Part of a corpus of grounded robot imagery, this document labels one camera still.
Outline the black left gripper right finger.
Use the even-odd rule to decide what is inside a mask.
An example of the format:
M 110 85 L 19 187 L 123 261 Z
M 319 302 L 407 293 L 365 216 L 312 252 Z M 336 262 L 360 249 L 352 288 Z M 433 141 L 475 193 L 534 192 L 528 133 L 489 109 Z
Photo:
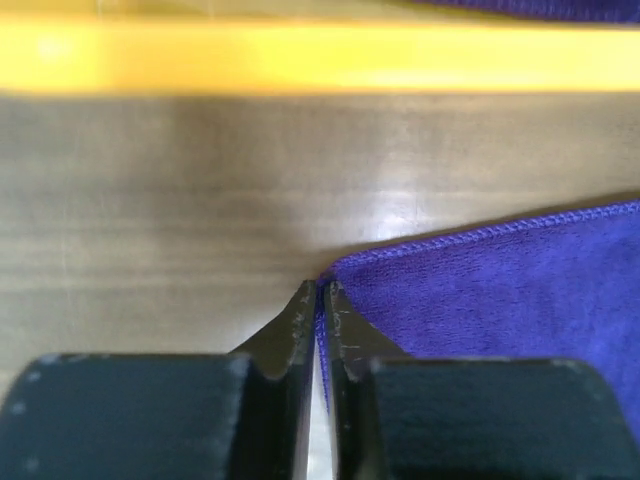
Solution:
M 635 479 L 609 385 L 567 358 L 419 359 L 331 283 L 327 391 L 338 479 Z

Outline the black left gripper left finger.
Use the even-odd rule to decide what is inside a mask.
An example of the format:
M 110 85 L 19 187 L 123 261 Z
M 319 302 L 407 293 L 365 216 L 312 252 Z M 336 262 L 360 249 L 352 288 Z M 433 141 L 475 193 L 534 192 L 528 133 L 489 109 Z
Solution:
M 5 479 L 302 479 L 316 285 L 225 354 L 55 353 L 1 406 Z

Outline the purple towel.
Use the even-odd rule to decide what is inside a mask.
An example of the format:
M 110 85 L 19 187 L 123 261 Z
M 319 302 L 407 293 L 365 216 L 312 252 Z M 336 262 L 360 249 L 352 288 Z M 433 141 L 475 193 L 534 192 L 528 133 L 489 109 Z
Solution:
M 571 357 L 639 426 L 639 203 L 630 200 L 360 251 L 318 279 L 418 357 Z
M 429 4 L 550 21 L 639 23 L 639 0 L 438 0 Z

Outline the yellow plastic tray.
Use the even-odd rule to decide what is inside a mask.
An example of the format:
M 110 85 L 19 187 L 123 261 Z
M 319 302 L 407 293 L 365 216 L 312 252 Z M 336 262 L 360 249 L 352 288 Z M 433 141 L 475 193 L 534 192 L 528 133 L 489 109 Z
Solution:
M 43 95 L 635 92 L 639 23 L 429 1 L 5 1 L 1 87 Z

